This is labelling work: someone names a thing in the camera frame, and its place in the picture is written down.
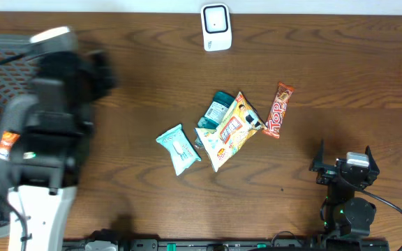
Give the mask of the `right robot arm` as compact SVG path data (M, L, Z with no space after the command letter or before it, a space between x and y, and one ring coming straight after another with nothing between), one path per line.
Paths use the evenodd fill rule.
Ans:
M363 238L370 234L376 207L356 197L356 191L364 191L380 174L369 147L365 153L348 152L334 165L324 163L324 143L320 143L317 155L309 170L317 174L316 183L327 186L327 196L320 209L325 234L329 238Z

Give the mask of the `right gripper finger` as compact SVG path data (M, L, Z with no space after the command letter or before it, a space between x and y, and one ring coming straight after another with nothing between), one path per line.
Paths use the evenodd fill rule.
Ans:
M315 155L315 157L312 160L312 163L309 167L309 170L312 172L323 172L326 170L327 166L323 162L323 155L324 155L324 140L322 139L320 142L320 148L318 153Z
M370 146L366 147L366 155L368 156L369 169L370 169L366 177L366 182L369 185L372 185L374 181L377 179L378 175L380 174L380 170L373 158Z

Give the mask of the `yellow snack bag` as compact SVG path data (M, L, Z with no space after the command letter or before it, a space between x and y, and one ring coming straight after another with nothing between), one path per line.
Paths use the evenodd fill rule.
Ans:
M215 129L195 128L215 172L257 131L267 129L244 94L239 92Z

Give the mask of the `teal wet wipes pack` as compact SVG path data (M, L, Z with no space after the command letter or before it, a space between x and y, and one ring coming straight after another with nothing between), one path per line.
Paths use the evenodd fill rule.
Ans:
M177 176L194 162L202 160L185 136L182 124L178 124L158 136L156 142L169 152Z

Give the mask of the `red Top chocolate bar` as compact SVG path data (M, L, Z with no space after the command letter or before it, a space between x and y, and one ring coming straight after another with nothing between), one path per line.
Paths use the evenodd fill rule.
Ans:
M294 90L295 89L293 87L287 86L282 82L278 83L278 89L265 123L266 128L263 130L264 134L276 139L280 137L280 129L289 99Z

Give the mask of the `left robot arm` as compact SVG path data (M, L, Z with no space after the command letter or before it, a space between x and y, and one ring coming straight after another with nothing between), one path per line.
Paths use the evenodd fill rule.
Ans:
M15 99L19 137L8 154L9 250L60 250L95 131L94 103L115 86L104 51L56 52Z

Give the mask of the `blue mouthwash bottle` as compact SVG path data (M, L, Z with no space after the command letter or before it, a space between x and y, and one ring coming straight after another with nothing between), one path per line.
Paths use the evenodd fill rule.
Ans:
M198 127L216 129L234 100L235 98L226 92L216 92L206 113L198 121Z

